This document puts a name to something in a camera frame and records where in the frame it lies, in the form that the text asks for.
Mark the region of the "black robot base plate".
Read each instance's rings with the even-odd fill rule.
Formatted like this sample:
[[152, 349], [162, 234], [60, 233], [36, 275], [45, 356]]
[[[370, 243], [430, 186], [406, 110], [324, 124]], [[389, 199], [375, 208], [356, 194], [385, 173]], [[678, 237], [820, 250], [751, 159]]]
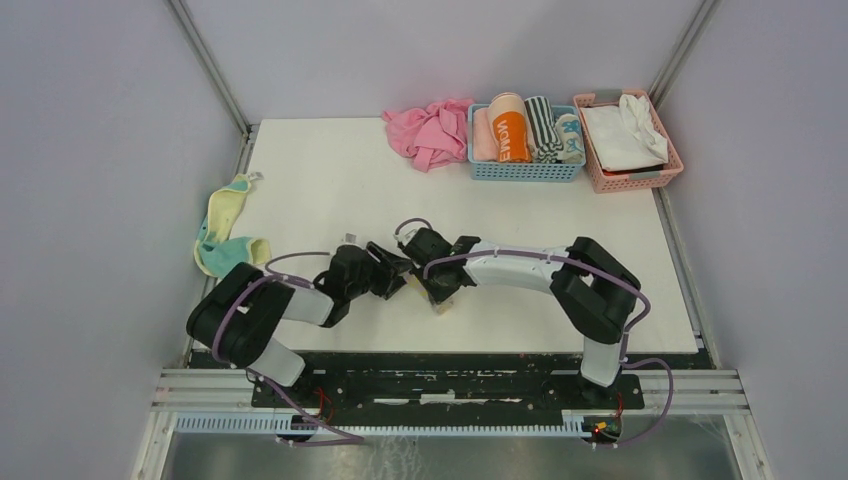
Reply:
[[283, 395], [255, 377], [251, 404], [294, 400], [336, 427], [558, 426], [567, 411], [643, 411], [647, 381], [711, 370], [705, 351], [665, 354], [664, 365], [623, 372], [607, 390], [579, 378], [578, 354], [412, 354], [307, 352], [306, 370]]

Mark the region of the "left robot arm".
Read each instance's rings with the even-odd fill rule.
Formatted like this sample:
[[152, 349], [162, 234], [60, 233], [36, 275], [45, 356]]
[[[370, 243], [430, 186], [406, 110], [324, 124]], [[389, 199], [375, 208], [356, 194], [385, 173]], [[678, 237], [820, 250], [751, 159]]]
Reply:
[[210, 349], [213, 358], [271, 380], [278, 396], [293, 407], [307, 404], [315, 384], [307, 361], [274, 338], [282, 320], [332, 328], [353, 300], [371, 294], [390, 299], [406, 285], [414, 263], [369, 242], [343, 244], [328, 268], [312, 282], [264, 273], [237, 264], [193, 309], [187, 334]]

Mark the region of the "pale yellow teal towel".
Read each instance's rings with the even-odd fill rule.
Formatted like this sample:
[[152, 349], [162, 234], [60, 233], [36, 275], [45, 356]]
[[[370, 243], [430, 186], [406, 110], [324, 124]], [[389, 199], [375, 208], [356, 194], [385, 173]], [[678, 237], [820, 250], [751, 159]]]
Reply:
[[232, 236], [248, 196], [262, 179], [258, 172], [240, 173], [210, 195], [193, 248], [196, 265], [208, 277], [225, 277], [239, 263], [264, 265], [271, 259], [270, 243], [266, 239]]

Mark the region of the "yellow grey patterned towel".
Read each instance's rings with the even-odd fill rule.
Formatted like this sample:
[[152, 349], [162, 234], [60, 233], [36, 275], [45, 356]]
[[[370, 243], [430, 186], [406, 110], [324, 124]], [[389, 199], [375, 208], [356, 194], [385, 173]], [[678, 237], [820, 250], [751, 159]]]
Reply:
[[442, 315], [450, 310], [454, 305], [454, 300], [448, 298], [444, 301], [437, 302], [434, 297], [426, 290], [424, 284], [413, 274], [404, 276], [405, 282], [412, 287], [419, 295], [428, 301], [431, 309], [436, 315]]

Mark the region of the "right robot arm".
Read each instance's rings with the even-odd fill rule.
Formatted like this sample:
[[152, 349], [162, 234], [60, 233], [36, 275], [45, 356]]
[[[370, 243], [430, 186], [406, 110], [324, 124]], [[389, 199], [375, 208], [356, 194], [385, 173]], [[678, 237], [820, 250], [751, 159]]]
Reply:
[[435, 305], [462, 288], [482, 286], [552, 296], [583, 337], [580, 400], [602, 408], [617, 396], [630, 330], [649, 313], [650, 302], [635, 275], [597, 241], [578, 237], [570, 246], [544, 249], [476, 236], [450, 243], [427, 226], [396, 231], [394, 237]]

